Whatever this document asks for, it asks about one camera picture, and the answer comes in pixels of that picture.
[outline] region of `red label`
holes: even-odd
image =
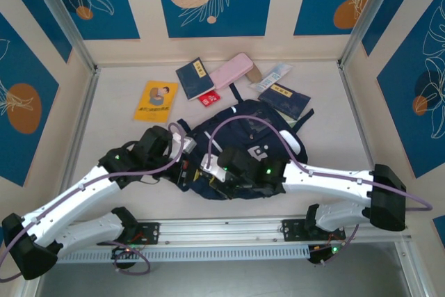
[[[203,105],[208,107],[212,103],[217,102],[219,99],[221,99],[221,97],[218,95],[217,92],[211,90],[210,92],[201,95],[198,99],[202,102]]]

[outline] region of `navy backpack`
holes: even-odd
[[[296,135],[296,132],[301,126],[314,114],[311,109],[306,115],[301,117],[297,123],[291,127],[283,117],[271,106],[265,102],[256,100],[243,100],[239,95],[234,84],[230,88],[238,100],[238,104],[220,111],[212,118],[204,121],[193,130],[187,123],[180,119],[178,123],[184,128],[188,137],[193,138],[197,145],[193,151],[188,155],[188,160],[192,166],[199,167],[204,155],[207,153],[209,138],[213,130],[224,120],[235,115],[251,115],[257,118],[262,118],[270,123],[278,131],[287,131],[298,142],[294,153],[295,158],[301,163],[307,163],[306,149],[302,141]],[[251,156],[257,160],[273,156],[282,159],[288,159],[289,156],[280,142],[276,134],[262,123],[254,120],[234,120],[223,126],[216,134],[212,145],[212,154],[219,155],[226,147],[237,147],[239,149],[249,152]],[[209,179],[204,175],[196,173],[194,181],[185,182],[178,185],[182,191],[192,189],[200,194],[203,198],[209,200],[226,200],[227,197],[222,193],[212,188],[209,184]],[[253,198],[262,198],[263,194],[250,189],[240,189],[237,191],[235,198],[243,198],[246,200]]]

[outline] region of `gray floor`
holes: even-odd
[[[142,264],[133,267],[143,269]],[[349,297],[410,296],[392,245],[352,245],[325,268],[307,260],[152,264],[146,276],[117,274],[110,264],[61,264],[37,296]]]

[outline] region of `dark blue booklet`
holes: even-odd
[[[200,58],[176,70],[187,99],[193,100],[215,88]]]
[[[311,98],[287,87],[274,83],[259,95],[258,100],[270,104],[273,108],[298,120]]]

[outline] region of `book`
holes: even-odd
[[[177,91],[177,83],[149,81],[134,113],[134,120],[167,122]]]
[[[176,70],[182,88],[189,101],[215,88],[200,58]]]
[[[311,98],[274,83],[259,95],[258,100],[270,104],[283,114],[297,120]]]

